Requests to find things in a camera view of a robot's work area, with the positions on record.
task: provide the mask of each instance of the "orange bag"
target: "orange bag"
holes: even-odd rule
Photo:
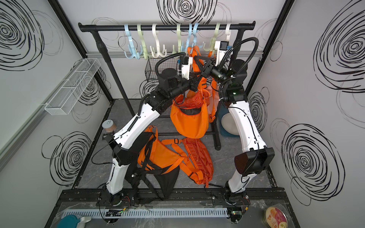
[[[177,139],[165,139],[162,140],[162,143],[171,144],[174,150],[179,154],[184,153],[176,144],[176,140]],[[188,157],[184,159],[184,163],[180,164],[180,169],[195,183],[198,185],[205,184],[208,188],[209,181],[213,178],[214,168],[207,148],[200,139],[185,138],[183,140],[178,140],[178,144],[181,142],[188,152]]]
[[[153,132],[154,126],[149,126],[145,132]],[[156,133],[151,136],[150,140],[155,141],[152,143],[152,148],[150,150],[146,150],[146,146],[143,147],[141,152],[139,153],[139,157],[137,159],[138,164],[143,166],[143,162],[146,160],[146,156],[148,158],[146,166],[146,170],[160,170],[158,174],[166,174],[175,169],[180,163],[186,158],[182,156],[182,154],[174,153],[172,150],[168,149],[164,144],[158,140],[158,131],[156,128]]]
[[[183,95],[172,102],[170,118],[180,134],[192,139],[204,136],[209,127],[209,97],[206,89],[199,89],[196,93],[189,91],[184,102]]]
[[[153,132],[154,126],[149,126],[146,132]],[[167,174],[177,168],[186,173],[190,179],[197,184],[206,184],[213,177],[213,163],[209,152],[200,139],[185,138],[158,140],[158,131],[151,136],[153,140],[152,146],[146,149],[146,146],[141,150],[138,157],[138,164],[145,167],[147,173],[150,174]],[[183,143],[188,155],[178,146]],[[166,145],[171,145],[176,151],[168,149]]]

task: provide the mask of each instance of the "wall with swirl pattern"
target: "wall with swirl pattern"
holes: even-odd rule
[[[277,183],[301,227],[362,227],[365,0],[296,1],[280,43],[249,96]]]

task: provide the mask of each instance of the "white hook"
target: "white hook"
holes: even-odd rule
[[[229,29],[229,27],[231,26],[232,23],[228,23],[227,26],[226,26],[226,41],[229,42],[229,39],[231,37],[231,30]]]
[[[158,58],[159,56],[165,57],[167,55],[167,50],[165,49],[165,45],[163,45],[162,51],[165,50],[165,55],[162,55],[161,50],[160,50],[160,42],[158,41],[158,38],[157,38],[158,31],[156,31],[156,25],[157,24],[152,24],[152,34],[153,34],[153,37],[156,40],[156,51],[157,51],[157,53],[155,53],[155,49],[152,48],[152,46],[150,46],[150,49],[151,49],[151,52],[152,52],[152,57],[153,58]]]

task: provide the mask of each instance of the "black strap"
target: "black strap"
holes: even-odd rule
[[[162,169],[160,167],[158,167],[160,170],[146,170],[146,167],[147,167],[147,164],[150,165],[153,164],[151,161],[150,161],[150,156],[151,156],[151,152],[152,152],[152,146],[153,146],[153,143],[155,142],[156,140],[156,136],[155,134],[153,134],[153,139],[149,140],[146,144],[146,147],[145,147],[145,160],[143,161],[142,163],[142,168],[136,168],[136,173],[137,173],[137,176],[135,178],[133,178],[132,180],[132,188],[135,190],[135,192],[138,191],[138,185],[139,185],[139,182],[140,180],[142,180],[146,185],[147,187],[151,190],[151,192],[153,192],[157,198],[159,200],[163,200],[163,198],[161,198],[157,191],[154,189],[153,185],[151,184],[151,182],[146,178],[146,174],[161,174],[162,173]]]

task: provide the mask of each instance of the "clothing rack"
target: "clothing rack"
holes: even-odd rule
[[[235,45],[236,43],[238,43],[242,40],[243,33],[246,30],[253,30],[255,28],[255,24],[256,24],[255,21],[253,23],[231,24],[230,30],[238,30],[237,36],[236,36],[235,41],[233,42],[233,45]],[[219,26],[219,30],[225,30],[226,26],[227,26],[226,24],[221,24]],[[121,26],[121,25],[94,25],[94,24],[82,25],[81,23],[79,23],[78,27],[80,28],[81,32],[90,32],[93,35],[95,42],[96,42],[97,49],[99,50],[100,54],[104,58],[105,62],[107,63],[108,68],[120,90],[120,93],[122,94],[122,97],[125,100],[127,107],[133,117],[135,115],[135,113],[132,109],[131,103],[129,102],[126,92],[124,91],[123,85],[120,82],[118,74],[115,71],[114,65],[113,65],[110,55],[108,53],[108,49],[99,34],[99,31],[124,31],[124,26]],[[215,27],[216,27],[215,24],[200,24],[200,25],[198,25],[197,30],[215,30]],[[128,25],[128,28],[130,31],[137,31],[137,25]],[[180,25],[180,29],[182,31],[189,30],[189,25],[182,24],[182,25]],[[151,31],[152,25],[142,25],[141,30],[142,31]],[[168,25],[156,25],[156,30],[177,30],[177,26],[169,25],[169,24]],[[238,54],[239,50],[240,50],[240,48],[237,48],[236,50],[233,51],[231,58],[230,58],[230,63],[237,58],[237,54]],[[218,113],[219,108],[220,108],[220,103],[218,104],[216,113]],[[160,116],[159,118],[169,118],[169,116]],[[219,140],[217,118],[215,118],[215,120],[211,123],[211,128],[212,128],[212,130],[207,131],[205,134],[213,135],[214,148],[216,150],[220,150],[221,144],[220,144],[220,140]],[[159,135],[173,136],[173,135],[180,135],[180,134],[177,132],[161,132],[161,133],[159,133]]]

